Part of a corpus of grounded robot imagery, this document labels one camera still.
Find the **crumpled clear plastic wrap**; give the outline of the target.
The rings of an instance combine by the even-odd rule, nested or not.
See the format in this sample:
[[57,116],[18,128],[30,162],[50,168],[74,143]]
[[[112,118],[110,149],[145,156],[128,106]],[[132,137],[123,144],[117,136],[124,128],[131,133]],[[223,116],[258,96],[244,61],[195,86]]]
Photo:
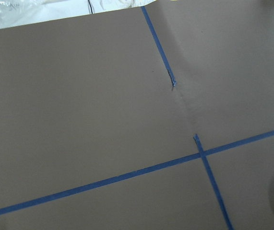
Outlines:
[[0,0],[0,27],[9,27],[30,17],[42,4],[42,0]]

